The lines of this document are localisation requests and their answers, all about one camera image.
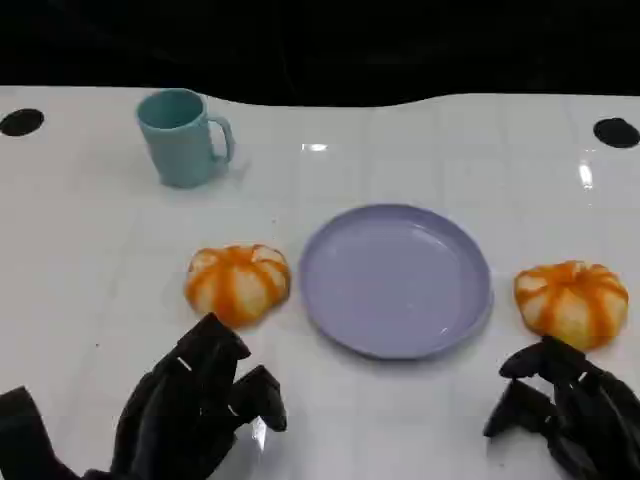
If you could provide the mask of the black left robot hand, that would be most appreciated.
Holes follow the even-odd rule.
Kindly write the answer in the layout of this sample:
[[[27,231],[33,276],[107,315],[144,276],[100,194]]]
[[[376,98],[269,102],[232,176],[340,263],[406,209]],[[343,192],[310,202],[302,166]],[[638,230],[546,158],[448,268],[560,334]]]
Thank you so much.
[[[280,384],[262,365],[242,377],[251,352],[213,314],[204,316],[136,385],[118,421],[109,472],[117,479],[207,479],[261,419],[283,432]]]

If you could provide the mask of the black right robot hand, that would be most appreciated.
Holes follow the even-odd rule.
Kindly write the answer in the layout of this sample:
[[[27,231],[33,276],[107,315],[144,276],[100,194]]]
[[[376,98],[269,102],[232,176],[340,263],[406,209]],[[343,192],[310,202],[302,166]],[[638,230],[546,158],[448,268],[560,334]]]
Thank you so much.
[[[546,439],[573,479],[639,477],[639,398],[611,372],[551,336],[510,356],[510,380],[483,435],[521,428]]]

